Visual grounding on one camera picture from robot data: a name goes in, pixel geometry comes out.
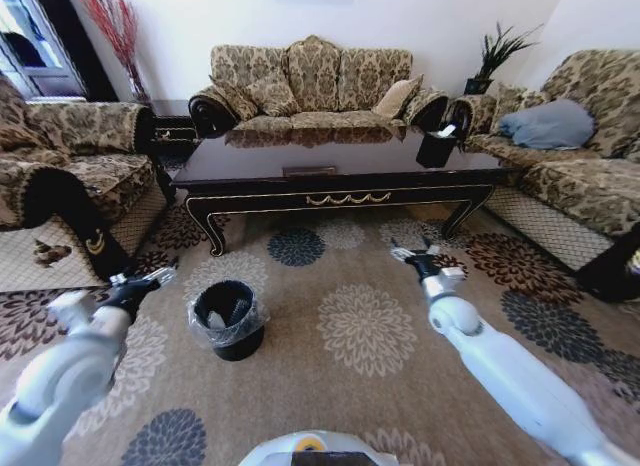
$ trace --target coffee table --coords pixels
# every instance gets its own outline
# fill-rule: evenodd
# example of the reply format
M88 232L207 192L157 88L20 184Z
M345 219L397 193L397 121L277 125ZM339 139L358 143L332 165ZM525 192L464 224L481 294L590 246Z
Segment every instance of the coffee table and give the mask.
M173 184L214 256L225 250L215 215L229 213L460 202L442 226L450 238L515 171L455 143L413 129L232 130L205 139Z

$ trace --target sofa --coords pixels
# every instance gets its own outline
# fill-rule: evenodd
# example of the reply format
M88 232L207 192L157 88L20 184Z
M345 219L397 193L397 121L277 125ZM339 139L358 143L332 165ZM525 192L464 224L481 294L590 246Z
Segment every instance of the sofa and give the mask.
M234 128L269 130L283 137L305 129L393 129L407 125L436 129L448 100L433 88L418 91L396 118L386 119L371 111L392 84L409 78L411 65L409 51L341 49L317 36L288 48L216 46L211 51L214 84L190 99L189 110L200 137L220 135ZM251 117L239 109L233 96L242 95L243 89L279 71L297 102L295 113L274 116L258 111ZM236 88L235 93L221 91L216 83L231 85L231 89Z
M623 237L618 259L628 259L640 246L640 51L578 51L540 91L504 89L452 105L465 147L522 168L488 209L578 273ZM583 148L533 150L497 134L503 114L557 98L578 102L595 119Z
M172 199L127 103L25 102L0 75L0 291L99 286Z

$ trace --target floral rug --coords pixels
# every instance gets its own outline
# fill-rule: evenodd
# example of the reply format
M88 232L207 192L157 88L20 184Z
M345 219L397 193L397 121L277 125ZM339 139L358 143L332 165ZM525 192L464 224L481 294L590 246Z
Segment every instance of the floral rug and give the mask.
M607 435L640 456L640 309L580 291L544 254L484 212L442 241L443 207L220 218L228 252L172 207L141 252L141 272L179 256L147 297L109 396L68 436L64 465L235 465L262 441L303 429L355 434L415 466L564 464L523 433L427 323L412 268L391 241L441 246L460 294L585 399ZM200 349L186 303L225 278L269 310L262 346L227 363ZM45 305L60 291L0 295L0 399L64 330ZM94 294L104 297L103 291Z

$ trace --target green plant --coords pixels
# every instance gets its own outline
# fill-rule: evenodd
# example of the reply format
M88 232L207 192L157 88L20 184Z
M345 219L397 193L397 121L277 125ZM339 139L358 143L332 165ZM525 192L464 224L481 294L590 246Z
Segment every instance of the green plant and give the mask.
M500 26L500 22L496 23L498 37L494 38L491 34L484 35L484 44L482 45L482 67L474 78L489 79L494 71L509 59L513 53L538 44L527 43L526 40L541 27L542 25L539 25L534 29L510 38L509 33L513 30L513 26L503 31Z

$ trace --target trash can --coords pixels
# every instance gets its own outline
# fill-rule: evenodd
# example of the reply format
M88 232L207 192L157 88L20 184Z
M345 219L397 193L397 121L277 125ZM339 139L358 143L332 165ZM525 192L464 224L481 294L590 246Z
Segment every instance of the trash can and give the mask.
M189 329L200 345L225 361L251 356L262 344L269 319L253 290L241 281L222 281L188 305Z

